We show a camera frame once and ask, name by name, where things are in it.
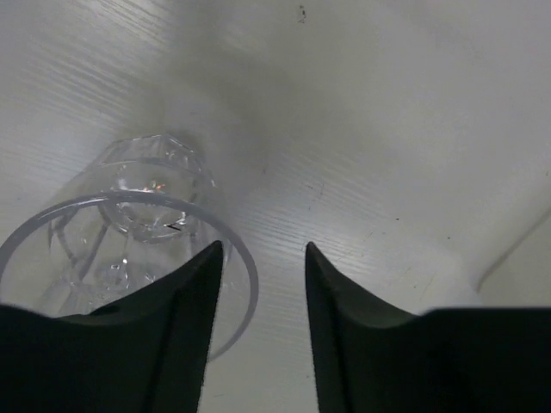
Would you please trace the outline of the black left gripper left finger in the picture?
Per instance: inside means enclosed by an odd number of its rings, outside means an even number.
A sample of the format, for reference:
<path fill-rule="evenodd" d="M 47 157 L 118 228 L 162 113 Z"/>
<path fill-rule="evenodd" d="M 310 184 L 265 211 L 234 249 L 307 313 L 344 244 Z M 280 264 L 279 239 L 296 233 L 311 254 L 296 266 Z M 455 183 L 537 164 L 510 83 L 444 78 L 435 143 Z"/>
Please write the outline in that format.
<path fill-rule="evenodd" d="M 4 412 L 195 412 L 223 264 L 221 242 L 87 315 L 1 309 Z"/>

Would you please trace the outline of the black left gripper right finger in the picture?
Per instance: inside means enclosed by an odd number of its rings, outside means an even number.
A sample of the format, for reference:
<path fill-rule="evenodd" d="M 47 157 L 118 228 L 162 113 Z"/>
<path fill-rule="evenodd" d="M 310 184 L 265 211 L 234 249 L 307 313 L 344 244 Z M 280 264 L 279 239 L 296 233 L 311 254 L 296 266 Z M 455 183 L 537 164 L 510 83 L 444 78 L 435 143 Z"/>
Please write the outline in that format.
<path fill-rule="evenodd" d="M 306 303 L 321 412 L 547 412 L 550 310 L 413 315 L 306 247 Z"/>

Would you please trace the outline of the clear faceted plastic cup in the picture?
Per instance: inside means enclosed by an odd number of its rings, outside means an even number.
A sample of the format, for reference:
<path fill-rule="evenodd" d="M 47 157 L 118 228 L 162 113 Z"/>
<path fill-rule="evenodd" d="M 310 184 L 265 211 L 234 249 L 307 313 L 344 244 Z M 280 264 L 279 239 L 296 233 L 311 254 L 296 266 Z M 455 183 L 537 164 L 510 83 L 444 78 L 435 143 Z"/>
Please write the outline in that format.
<path fill-rule="evenodd" d="M 89 314 L 180 268 L 213 242 L 222 280 L 209 357 L 251 324 L 259 279 L 204 147 L 169 131 L 109 145 L 1 246 L 1 300 Z"/>

